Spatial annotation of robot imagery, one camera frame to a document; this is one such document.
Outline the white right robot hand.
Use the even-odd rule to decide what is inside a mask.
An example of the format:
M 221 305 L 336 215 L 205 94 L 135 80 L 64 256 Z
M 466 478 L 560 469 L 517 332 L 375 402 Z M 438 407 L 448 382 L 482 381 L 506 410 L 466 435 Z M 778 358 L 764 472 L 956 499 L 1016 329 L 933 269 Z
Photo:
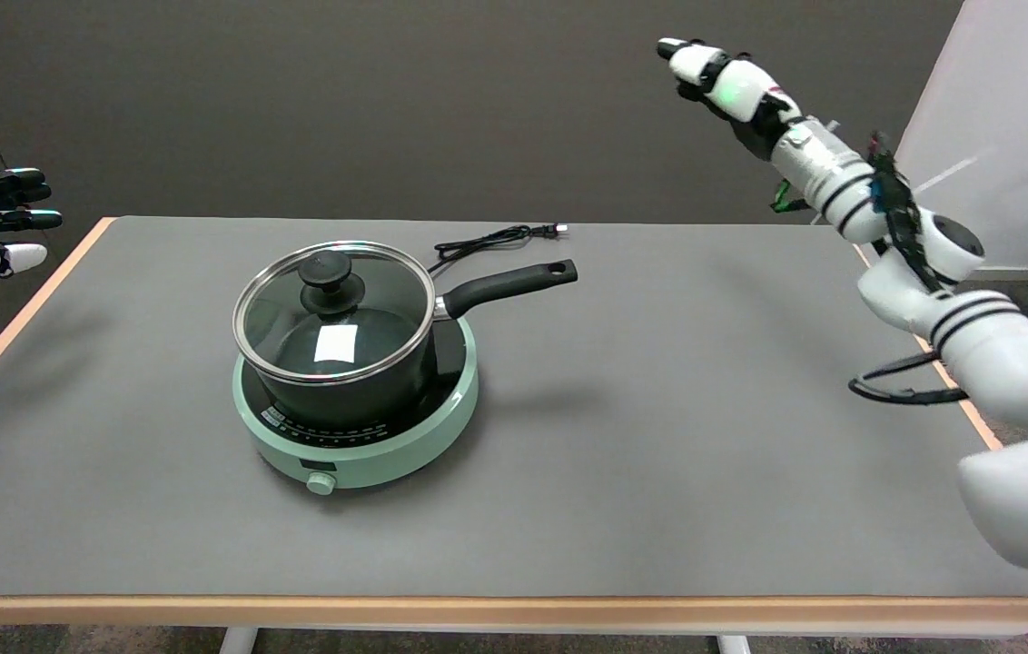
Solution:
M 656 53 L 677 80 L 677 95 L 726 121 L 759 161 L 770 162 L 776 142 L 802 121 L 799 104 L 751 55 L 730 55 L 701 40 L 660 38 Z

